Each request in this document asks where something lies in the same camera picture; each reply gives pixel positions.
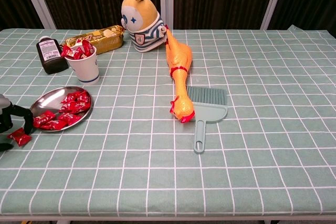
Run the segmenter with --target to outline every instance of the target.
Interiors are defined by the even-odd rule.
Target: paper cup
[[[71,49],[76,50],[78,47],[82,46],[73,46]],[[80,60],[71,60],[67,59],[69,65],[76,73],[76,76],[83,85],[93,85],[97,81],[99,81],[99,70],[98,70],[98,63],[97,63],[97,49],[94,47],[95,52],[85,58]]]

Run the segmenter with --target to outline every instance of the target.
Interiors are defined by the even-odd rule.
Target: rubber chicken
[[[193,54],[189,46],[179,43],[168,27],[166,28],[166,57],[170,76],[175,81],[176,90],[175,100],[171,102],[170,113],[181,120],[181,123],[186,123],[195,115],[193,102],[188,97],[185,84]]]

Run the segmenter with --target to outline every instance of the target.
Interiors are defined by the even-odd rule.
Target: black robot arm
[[[28,135],[33,129],[33,114],[29,109],[12,103],[0,94],[0,133],[13,127],[11,115],[22,116],[25,119],[24,131]],[[0,151],[8,150],[11,145],[0,144]]]

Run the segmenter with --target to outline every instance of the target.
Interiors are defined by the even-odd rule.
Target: dustpan handle
[[[196,154],[202,154],[204,152],[205,126],[206,126],[206,121],[196,120],[195,122],[195,141],[194,141],[194,152]]]

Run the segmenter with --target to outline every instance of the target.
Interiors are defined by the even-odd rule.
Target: bottle cap
[[[49,36],[42,36],[39,41],[41,42],[45,38],[51,39]]]

